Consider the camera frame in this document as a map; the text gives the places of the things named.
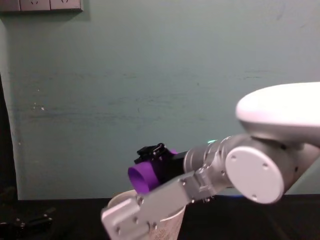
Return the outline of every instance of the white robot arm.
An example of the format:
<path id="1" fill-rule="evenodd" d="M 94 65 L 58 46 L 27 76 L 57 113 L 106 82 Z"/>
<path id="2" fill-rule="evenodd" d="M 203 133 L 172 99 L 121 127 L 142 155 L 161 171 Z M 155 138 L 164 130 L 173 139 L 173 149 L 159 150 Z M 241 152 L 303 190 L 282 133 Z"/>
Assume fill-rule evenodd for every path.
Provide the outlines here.
<path id="1" fill-rule="evenodd" d="M 242 98 L 236 117 L 247 134 L 190 149 L 182 158 L 184 174 L 103 209 L 110 238 L 147 240 L 161 219 L 228 187 L 257 203 L 278 201 L 320 156 L 319 92 L 320 82 L 295 83 Z"/>

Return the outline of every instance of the green wall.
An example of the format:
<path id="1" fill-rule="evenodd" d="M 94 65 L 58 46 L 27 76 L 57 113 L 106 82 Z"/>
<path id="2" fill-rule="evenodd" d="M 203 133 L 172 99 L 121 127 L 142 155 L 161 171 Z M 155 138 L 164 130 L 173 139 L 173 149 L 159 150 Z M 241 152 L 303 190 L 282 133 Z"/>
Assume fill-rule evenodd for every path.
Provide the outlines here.
<path id="1" fill-rule="evenodd" d="M 242 96 L 319 80 L 317 0 L 84 7 L 1 17 L 21 199 L 110 197 L 130 188 L 126 169 L 140 147 L 185 151 L 242 133 L 234 117 Z M 318 168 L 291 192 L 320 193 Z"/>

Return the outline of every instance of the paper cup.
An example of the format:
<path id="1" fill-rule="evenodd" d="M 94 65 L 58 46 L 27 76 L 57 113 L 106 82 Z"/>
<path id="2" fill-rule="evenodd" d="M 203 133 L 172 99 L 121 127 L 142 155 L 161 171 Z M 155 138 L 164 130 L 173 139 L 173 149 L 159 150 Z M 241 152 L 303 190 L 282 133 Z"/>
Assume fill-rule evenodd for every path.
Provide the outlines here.
<path id="1" fill-rule="evenodd" d="M 111 208 L 124 200 L 137 195 L 135 190 L 125 191 L 113 197 L 107 207 Z M 177 240 L 182 220 L 184 218 L 186 206 L 169 215 L 167 218 L 160 220 L 156 229 L 149 232 L 149 240 Z"/>

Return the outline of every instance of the purple object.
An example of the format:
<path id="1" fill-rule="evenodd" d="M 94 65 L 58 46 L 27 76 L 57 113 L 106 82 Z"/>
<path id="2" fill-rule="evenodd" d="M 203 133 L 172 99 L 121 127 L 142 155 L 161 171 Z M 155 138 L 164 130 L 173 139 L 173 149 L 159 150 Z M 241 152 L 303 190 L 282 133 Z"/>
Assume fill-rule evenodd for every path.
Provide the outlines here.
<path id="1" fill-rule="evenodd" d="M 138 194 L 147 194 L 160 185 L 149 161 L 129 167 L 128 176 L 134 190 Z"/>

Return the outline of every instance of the dark table surface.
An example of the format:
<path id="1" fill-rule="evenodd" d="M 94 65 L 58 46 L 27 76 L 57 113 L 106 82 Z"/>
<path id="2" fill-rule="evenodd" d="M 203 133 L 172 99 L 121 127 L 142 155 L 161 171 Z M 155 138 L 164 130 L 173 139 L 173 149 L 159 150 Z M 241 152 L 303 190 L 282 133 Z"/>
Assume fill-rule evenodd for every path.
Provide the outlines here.
<path id="1" fill-rule="evenodd" d="M 26 240 L 107 240 L 100 222 L 109 199 L 19 201 L 0 206 L 0 223 L 54 207 L 50 232 Z M 217 196 L 187 206 L 179 240 L 320 240 L 320 195 L 289 195 L 260 205 Z"/>

